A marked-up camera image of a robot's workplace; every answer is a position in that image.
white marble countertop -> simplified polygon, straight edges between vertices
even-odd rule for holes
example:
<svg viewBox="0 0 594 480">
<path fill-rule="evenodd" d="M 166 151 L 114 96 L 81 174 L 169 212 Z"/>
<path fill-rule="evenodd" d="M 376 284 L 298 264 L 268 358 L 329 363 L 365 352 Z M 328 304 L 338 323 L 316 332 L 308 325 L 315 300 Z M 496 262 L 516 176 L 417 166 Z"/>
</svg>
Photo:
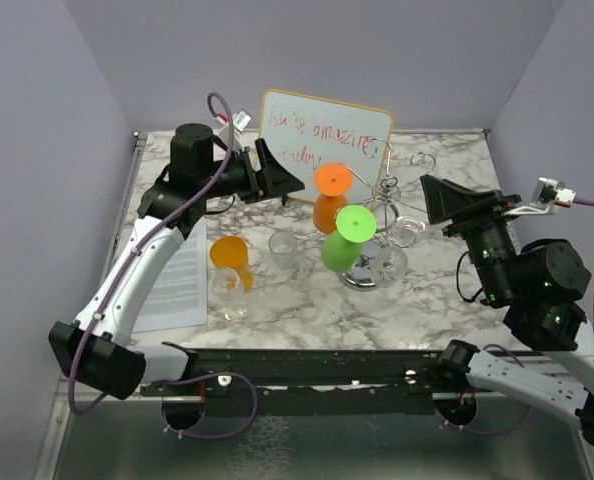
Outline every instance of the white marble countertop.
<svg viewBox="0 0 594 480">
<path fill-rule="evenodd" d="M 172 132 L 149 135 L 120 247 L 136 218 L 141 195 L 168 163 L 171 137 Z M 247 132 L 243 143 L 252 145 L 255 138 L 256 133 Z M 470 188 L 499 187 L 481 132 L 393 134 L 391 145 L 392 171 L 400 185 L 426 173 L 427 167 L 409 166 L 410 157 L 430 152 L 437 159 L 434 175 Z M 402 200 L 425 209 L 419 182 L 409 189 Z M 400 213 L 427 220 L 424 213 L 403 206 Z M 431 228 L 428 243 L 406 249 L 409 270 L 400 282 L 387 289 L 357 292 L 343 286 L 322 265 L 319 247 L 324 235 L 313 226 L 310 204 L 289 201 L 282 207 L 279 199 L 254 205 L 238 201 L 227 213 L 206 218 L 209 248 L 224 235 L 239 235 L 248 243 L 255 283 L 246 294 L 247 317 L 229 321 L 209 308 L 204 326 L 137 334 L 137 343 L 172 341 L 195 348 L 440 349 L 456 338 L 480 346 L 494 342 L 522 348 L 501 322 L 505 310 L 462 302 L 455 289 L 455 268 L 466 251 L 465 243 L 444 238 L 436 228 Z M 268 253 L 268 238 L 281 229 L 290 229 L 301 248 L 299 268 L 289 275 L 275 271 Z M 460 279 L 464 292 L 479 288 L 467 261 Z"/>
</svg>

metal stand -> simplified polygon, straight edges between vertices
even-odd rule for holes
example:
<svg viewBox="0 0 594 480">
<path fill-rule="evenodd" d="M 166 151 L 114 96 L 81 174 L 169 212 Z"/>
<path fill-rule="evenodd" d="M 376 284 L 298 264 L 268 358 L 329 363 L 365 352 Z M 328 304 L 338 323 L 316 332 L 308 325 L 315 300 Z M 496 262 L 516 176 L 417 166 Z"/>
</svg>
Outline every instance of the metal stand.
<svg viewBox="0 0 594 480">
<path fill-rule="evenodd" d="M 402 228 L 405 228 L 405 226 L 413 226 L 419 229 L 420 232 L 423 232 L 426 229 L 426 224 L 421 220 L 414 217 L 400 215 L 399 209 L 396 205 L 396 203 L 400 203 L 408 208 L 426 213 L 425 210 L 409 205 L 401 200 L 402 188 L 412 185 L 417 181 L 417 179 L 400 187 L 398 185 L 399 180 L 397 177 L 390 173 L 392 149 L 386 140 L 377 137 L 368 139 L 362 146 L 364 155 L 366 155 L 368 158 L 375 157 L 376 153 L 370 154 L 366 152 L 366 147 L 373 141 L 384 143 L 388 151 L 388 157 L 386 159 L 386 173 L 384 178 L 379 182 L 379 188 L 370 185 L 351 168 L 348 169 L 360 182 L 369 187 L 373 192 L 371 198 L 366 199 L 363 202 L 359 202 L 359 204 L 366 207 L 369 207 L 370 205 L 369 208 L 371 208 L 373 212 L 378 208 L 383 207 L 384 226 L 377 230 L 376 233 L 379 235 L 378 237 L 376 237 L 374 240 L 366 242 L 362 246 L 361 256 L 355 265 L 348 272 L 337 274 L 337 277 L 345 286 L 352 290 L 361 292 L 369 292 L 380 287 L 383 275 L 375 268 L 376 265 L 373 263 L 384 248 L 386 248 L 388 245 L 394 245 L 395 247 L 399 248 L 406 248 L 413 245 L 414 239 L 406 240 L 405 236 L 403 235 L 401 238 L 398 238 L 397 235 L 393 235 L 396 226 L 399 225 Z M 425 164 L 427 162 L 427 158 L 431 159 L 433 166 L 436 164 L 435 156 L 430 153 L 417 153 L 410 158 L 409 162 L 411 166 L 419 166 Z"/>
</svg>

whiteboard frame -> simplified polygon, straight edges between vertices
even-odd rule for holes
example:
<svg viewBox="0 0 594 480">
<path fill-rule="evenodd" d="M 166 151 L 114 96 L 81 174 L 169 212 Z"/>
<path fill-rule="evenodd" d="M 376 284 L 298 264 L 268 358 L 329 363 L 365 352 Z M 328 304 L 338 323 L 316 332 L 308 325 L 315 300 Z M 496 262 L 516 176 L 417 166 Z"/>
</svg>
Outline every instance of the whiteboard frame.
<svg viewBox="0 0 594 480">
<path fill-rule="evenodd" d="M 385 113 L 385 114 L 387 114 L 390 117 L 390 130 L 388 130 L 388 136 L 384 140 L 386 140 L 386 142 L 388 143 L 388 146 L 390 146 L 390 136 L 393 133 L 393 126 L 395 124 L 395 117 L 393 116 L 392 112 L 390 112 L 388 110 L 384 110 L 383 108 L 368 107 L 366 105 L 359 105 L 359 104 L 356 104 L 356 103 L 342 102 L 341 100 L 334 100 L 332 98 L 317 97 L 315 95 L 308 95 L 308 94 L 305 94 L 305 93 L 292 92 L 290 90 L 281 90 L 281 89 L 278 89 L 278 88 L 269 88 L 268 90 L 266 90 L 264 92 L 264 97 L 262 98 L 262 101 L 261 101 L 261 112 L 259 113 L 259 134 L 257 135 L 257 138 L 263 138 L 264 137 L 263 131 L 262 131 L 262 128 L 264 126 L 264 109 L 266 107 L 266 96 L 269 93 L 283 93 L 285 95 L 292 95 L 294 97 L 308 98 L 310 100 L 319 100 L 319 101 L 322 101 L 322 102 L 335 103 L 337 105 L 344 105 L 346 107 L 354 107 L 354 108 L 359 108 L 359 109 L 362 109 L 362 110 L 369 110 L 371 112 Z M 383 173 L 384 173 L 384 168 L 386 166 L 386 159 L 387 158 L 388 158 L 388 147 L 384 148 L 384 155 L 381 158 L 381 165 L 379 166 L 379 172 L 377 173 L 377 182 L 379 182 L 383 178 Z M 308 198 L 297 197 L 297 196 L 295 196 L 292 193 L 289 193 L 288 196 L 290 198 L 295 199 L 295 200 L 301 200 L 302 202 L 315 203 L 314 200 L 310 200 Z"/>
</svg>

purple wall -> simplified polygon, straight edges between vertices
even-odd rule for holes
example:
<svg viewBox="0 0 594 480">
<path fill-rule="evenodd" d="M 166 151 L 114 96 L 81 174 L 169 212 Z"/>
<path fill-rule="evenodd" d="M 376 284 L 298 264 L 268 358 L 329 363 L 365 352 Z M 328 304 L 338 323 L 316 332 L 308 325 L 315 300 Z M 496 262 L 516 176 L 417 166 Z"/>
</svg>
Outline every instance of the purple wall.
<svg viewBox="0 0 594 480">
<path fill-rule="evenodd" d="M 29 479 L 58 376 L 48 346 L 99 281 L 132 131 L 59 0 L 0 0 L 0 479 Z"/>
<path fill-rule="evenodd" d="M 283 88 L 392 110 L 399 128 L 492 127 L 562 0 L 65 0 L 132 127 L 258 119 Z"/>
<path fill-rule="evenodd" d="M 489 138 L 508 193 L 530 198 L 537 178 L 558 178 L 594 198 L 594 0 L 568 0 Z M 565 237 L 594 273 L 594 208 L 515 222 L 520 238 Z M 590 314 L 592 288 L 583 306 Z"/>
</svg>

orange cup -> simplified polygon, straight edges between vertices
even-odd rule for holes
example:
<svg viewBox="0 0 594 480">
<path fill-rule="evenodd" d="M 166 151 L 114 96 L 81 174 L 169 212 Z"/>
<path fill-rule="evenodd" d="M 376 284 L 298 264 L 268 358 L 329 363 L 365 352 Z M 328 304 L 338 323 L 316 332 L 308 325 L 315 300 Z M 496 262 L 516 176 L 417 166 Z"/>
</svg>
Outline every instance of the orange cup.
<svg viewBox="0 0 594 480">
<path fill-rule="evenodd" d="M 335 225 L 335 214 L 341 207 L 348 205 L 345 195 L 337 195 L 336 197 L 329 197 L 328 195 L 320 195 L 315 201 L 313 208 L 313 223 L 315 228 L 321 233 L 330 235 L 337 230 Z"/>
<path fill-rule="evenodd" d="M 217 268 L 232 268 L 240 276 L 244 291 L 253 286 L 253 274 L 248 270 L 248 246 L 237 236 L 222 237 L 210 248 L 210 259 Z"/>
<path fill-rule="evenodd" d="M 341 163 L 328 163 L 315 172 L 315 187 L 321 193 L 313 208 L 313 223 L 321 233 L 337 230 L 335 214 L 348 204 L 345 193 L 353 184 L 353 175 Z"/>
</svg>

